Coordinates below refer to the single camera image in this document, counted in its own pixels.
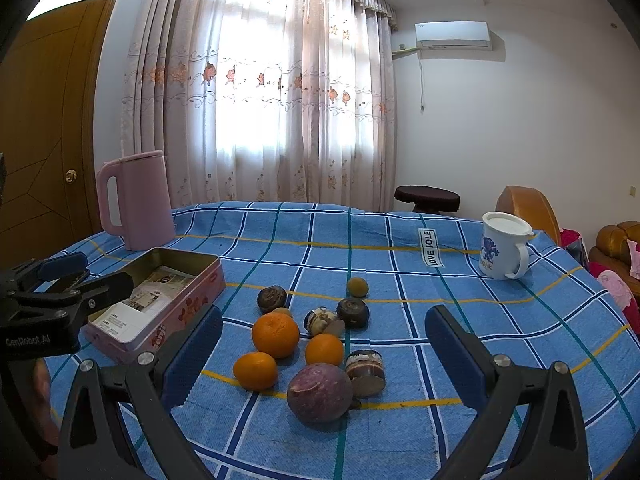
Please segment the person's left hand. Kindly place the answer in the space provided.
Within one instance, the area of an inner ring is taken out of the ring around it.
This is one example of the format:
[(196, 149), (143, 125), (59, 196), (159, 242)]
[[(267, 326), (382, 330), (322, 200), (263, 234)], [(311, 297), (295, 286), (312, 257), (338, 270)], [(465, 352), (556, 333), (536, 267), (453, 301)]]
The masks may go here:
[(32, 375), (32, 417), (43, 440), (58, 446), (60, 428), (51, 412), (51, 378), (44, 359), (35, 362)]

